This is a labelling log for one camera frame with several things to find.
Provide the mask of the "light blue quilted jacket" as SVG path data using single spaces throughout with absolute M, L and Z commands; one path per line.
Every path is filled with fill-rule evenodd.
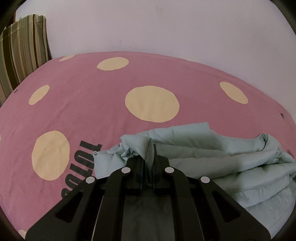
M 191 178 L 209 177 L 275 236 L 295 206 L 295 160 L 271 135 L 252 139 L 221 136 L 207 123 L 156 128 L 123 135 L 111 149 L 93 152 L 97 178 L 154 154 Z

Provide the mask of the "pink polka dot bedspread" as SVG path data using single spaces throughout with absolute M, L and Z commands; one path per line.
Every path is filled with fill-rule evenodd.
M 223 136 L 270 134 L 295 155 L 288 112 L 221 70 L 145 53 L 51 60 L 1 107 L 1 208 L 24 235 L 93 172 L 94 150 L 125 134 L 203 122 Z

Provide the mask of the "striped fabric headboard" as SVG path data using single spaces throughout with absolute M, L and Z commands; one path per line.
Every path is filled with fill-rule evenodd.
M 1 34 L 1 104 L 51 59 L 45 16 L 28 15 L 5 28 Z

